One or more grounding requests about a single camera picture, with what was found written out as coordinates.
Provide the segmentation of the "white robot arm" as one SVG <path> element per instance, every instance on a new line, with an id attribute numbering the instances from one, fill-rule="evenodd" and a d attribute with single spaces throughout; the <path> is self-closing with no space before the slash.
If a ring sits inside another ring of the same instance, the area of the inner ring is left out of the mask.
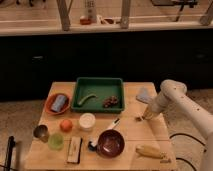
<path id="1" fill-rule="evenodd" d="M 213 171 L 213 115 L 186 96 L 187 86 L 178 81 L 164 80 L 161 91 L 152 99 L 142 118 L 151 120 L 162 113 L 170 102 L 181 108 L 206 140 L 206 152 L 203 154 L 200 171 Z"/>

